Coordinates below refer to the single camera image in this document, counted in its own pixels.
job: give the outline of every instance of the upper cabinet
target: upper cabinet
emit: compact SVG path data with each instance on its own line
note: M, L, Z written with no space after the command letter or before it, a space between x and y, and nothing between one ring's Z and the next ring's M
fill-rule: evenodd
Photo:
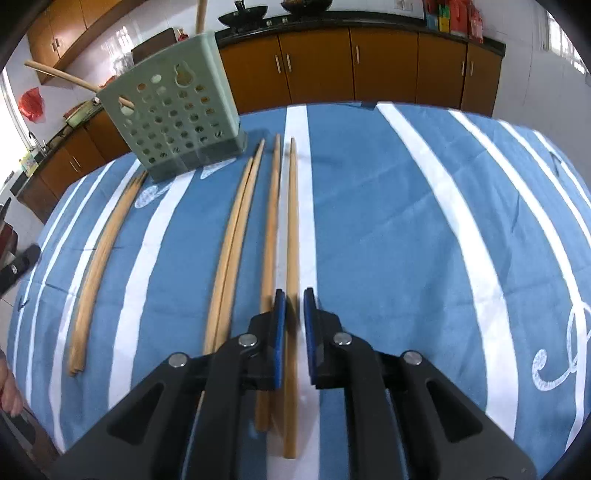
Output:
M353 66L348 28L279 35L287 66L291 103L353 99Z
M501 76L501 58L491 51L468 45L462 110L491 116Z
M60 57L86 30L80 0L55 0L49 6L49 22Z
M460 108L466 73L466 43L419 33L416 102Z
M386 28L351 28L355 99L414 103L418 34Z

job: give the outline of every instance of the countertop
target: countertop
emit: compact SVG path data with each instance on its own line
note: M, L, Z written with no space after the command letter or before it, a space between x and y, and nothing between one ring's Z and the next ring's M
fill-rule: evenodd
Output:
M291 14L285 14L278 17L263 18L261 22L243 28L220 30L216 32L216 40L217 46L223 48L242 40L265 35L336 27L384 27L429 33L449 40L475 44L502 57L505 56L505 44L492 38L485 37L484 43L481 44L468 40L467 38L458 37L457 35L431 30L427 28L427 24L422 18L362 11L327 11L317 17L297 17Z

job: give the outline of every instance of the wooden chopstick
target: wooden chopstick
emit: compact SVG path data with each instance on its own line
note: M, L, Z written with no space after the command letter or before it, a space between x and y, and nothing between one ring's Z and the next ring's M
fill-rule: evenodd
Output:
M290 145L289 207L287 214L287 298L283 376L283 457L297 455L297 329L300 289L296 139Z
M88 83L85 80L82 80L78 77L74 77L73 75L70 75L69 73L55 69L55 68L50 67L48 65L43 65L42 63L39 63L38 61L25 60L25 66L32 68L34 70L38 70L41 73L47 73L48 75L51 75L53 77L58 77L58 78L61 78L62 80L66 80L67 82L74 83L75 85L78 85L82 88L90 90L91 92L99 93L102 90L98 85ZM128 108L135 108L134 104L132 102L130 102L128 99L125 99L123 97L119 97L119 103L121 105L125 105Z
M78 301L78 310L74 320L74 331L70 343L69 371L72 376L83 371L85 368L90 322L107 260L109 259L113 244L117 239L117 234L121 225L123 225L127 212L147 175L148 172L144 171L141 175L135 176L125 188L125 191L111 213L109 221L105 225L95 254L90 262L90 267L86 273Z
M281 137L275 136L273 163L271 165L271 183L267 203L267 230L265 233L265 255L261 281L261 313L273 309L275 295L275 249L277 247L277 210L279 198L279 162L281 155ZM256 392L255 428L266 432L271 425L271 392Z
M228 219L228 226L226 227L226 234L224 235L222 250L220 251L220 258L217 263L216 277L213 282L212 299L209 304L209 314L207 315L207 326L205 330L205 340L203 342L203 355L213 353L213 346L215 344L217 322L220 315L220 306L222 304L223 285L226 280L226 272L228 270L228 261L230 258L230 248L234 239L236 231L236 223L238 222L238 213L240 212L240 205L244 198L244 191L246 190L246 182L250 175L252 168L252 159L250 158L244 167L242 173L242 180L238 184L236 197L234 198L234 205L230 211Z
M254 162L246 182L246 189L244 191L244 198L238 213L238 221L236 222L236 231L234 239L232 240L232 247L230 249L230 256L228 261L228 270L226 271L226 278L223 286L222 304L220 306L219 319L217 321L217 329L215 341L213 344L213 351L215 352L228 339L230 333L230 320L232 318L232 307L234 305L234 292L236 290L236 279L238 277L238 268L240 266L240 257L242 255L242 243L244 241L244 234L246 232L246 224L248 222L248 214L251 209L252 195L255 190L256 178L258 176L259 166L261 165L262 150L265 147L265 140L261 140L256 151Z

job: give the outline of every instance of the screw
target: screw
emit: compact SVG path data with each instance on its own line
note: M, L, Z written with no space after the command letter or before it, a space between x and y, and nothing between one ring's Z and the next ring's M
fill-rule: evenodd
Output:
M353 337L346 332L337 332L333 337L333 342L339 346L350 345L353 341Z
M420 365L421 362L423 361L423 357L421 356L420 353L418 352L413 352L412 350L408 351L408 352L404 352L403 357L404 361L406 363L408 363L409 365Z
M173 353L171 356L168 357L168 364L174 368L184 367L185 365L187 365L188 360L189 357L184 353Z
M240 337L238 337L238 345L240 346L255 346L257 342L258 338L256 338L256 335L251 333L243 333L240 335Z

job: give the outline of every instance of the blue striped tablecloth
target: blue striped tablecloth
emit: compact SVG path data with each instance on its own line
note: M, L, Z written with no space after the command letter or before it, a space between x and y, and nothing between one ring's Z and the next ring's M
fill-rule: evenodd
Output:
M589 413L589 191L538 132L410 105L293 106L242 117L247 155L267 146L246 232L232 333L258 313L275 133L298 147L300 287L375 349L415 349L530 455L540 476ZM284 286L284 151L277 284ZM142 188L94 311L86 370L67 374L72 313L132 154L72 185L23 279L8 358L64 451L170 353L200 355L213 277L244 157ZM343 479L339 391L309 386L300 350L299 459L244 407L241 478Z

